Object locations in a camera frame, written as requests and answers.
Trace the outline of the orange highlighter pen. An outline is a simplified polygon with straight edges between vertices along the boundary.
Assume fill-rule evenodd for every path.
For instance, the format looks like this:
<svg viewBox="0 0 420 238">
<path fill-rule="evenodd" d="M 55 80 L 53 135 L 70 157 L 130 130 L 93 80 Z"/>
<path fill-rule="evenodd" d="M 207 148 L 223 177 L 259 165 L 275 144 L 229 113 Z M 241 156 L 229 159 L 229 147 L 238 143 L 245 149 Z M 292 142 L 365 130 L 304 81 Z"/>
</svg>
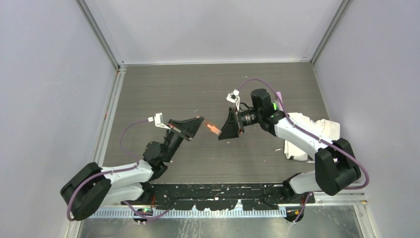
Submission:
<svg viewBox="0 0 420 238">
<path fill-rule="evenodd" d="M 217 128 L 215 125 L 212 125 L 210 123 L 206 123 L 206 127 L 214 134 L 219 136 L 221 134 L 221 130 Z"/>
</svg>

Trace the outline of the pink highlighter pen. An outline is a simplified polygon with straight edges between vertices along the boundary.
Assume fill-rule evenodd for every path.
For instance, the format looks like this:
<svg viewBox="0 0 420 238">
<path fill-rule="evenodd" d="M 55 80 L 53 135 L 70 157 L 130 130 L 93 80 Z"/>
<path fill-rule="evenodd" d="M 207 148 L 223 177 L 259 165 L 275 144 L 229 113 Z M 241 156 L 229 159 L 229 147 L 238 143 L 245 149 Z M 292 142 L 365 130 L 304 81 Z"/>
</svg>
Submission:
<svg viewBox="0 0 420 238">
<path fill-rule="evenodd" d="M 281 105 L 283 103 L 281 92 L 276 92 L 276 96 L 278 104 Z"/>
</svg>

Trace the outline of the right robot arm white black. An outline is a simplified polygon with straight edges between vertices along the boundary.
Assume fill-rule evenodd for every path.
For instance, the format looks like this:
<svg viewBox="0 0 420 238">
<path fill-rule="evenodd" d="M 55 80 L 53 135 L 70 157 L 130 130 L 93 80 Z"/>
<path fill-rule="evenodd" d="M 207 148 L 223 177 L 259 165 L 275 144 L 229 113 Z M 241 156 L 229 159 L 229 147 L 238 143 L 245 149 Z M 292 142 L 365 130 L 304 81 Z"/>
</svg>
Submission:
<svg viewBox="0 0 420 238">
<path fill-rule="evenodd" d="M 219 140 L 238 138 L 245 127 L 259 124 L 262 130 L 291 142 L 314 159 L 314 171 L 295 174 L 282 183 L 287 202 L 295 203 L 311 191 L 334 196 L 361 178 L 350 143 L 344 138 L 323 138 L 294 122 L 285 112 L 279 95 L 275 103 L 266 89 L 255 89 L 251 92 L 252 106 L 245 110 L 240 108 L 238 90 L 229 93 L 226 99 L 235 107 L 229 108 L 228 118 L 218 133 Z"/>
</svg>

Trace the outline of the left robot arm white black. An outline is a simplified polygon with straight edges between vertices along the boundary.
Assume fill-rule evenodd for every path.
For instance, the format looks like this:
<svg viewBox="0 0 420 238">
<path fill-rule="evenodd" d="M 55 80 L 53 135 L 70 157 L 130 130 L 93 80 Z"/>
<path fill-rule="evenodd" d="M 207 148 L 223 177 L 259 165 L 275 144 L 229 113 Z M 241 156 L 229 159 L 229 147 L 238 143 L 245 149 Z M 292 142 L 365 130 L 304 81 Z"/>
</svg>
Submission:
<svg viewBox="0 0 420 238">
<path fill-rule="evenodd" d="M 135 162 L 116 167 L 101 167 L 96 162 L 84 166 L 60 190 L 67 204 L 69 221 L 82 221 L 100 207 L 114 203 L 137 201 L 141 205 L 152 199 L 150 182 L 160 178 L 183 141 L 190 141 L 204 122 L 197 116 L 186 120 L 162 122 L 161 113 L 140 120 L 138 123 L 154 123 L 165 129 L 163 142 L 149 142 L 142 157 Z"/>
</svg>

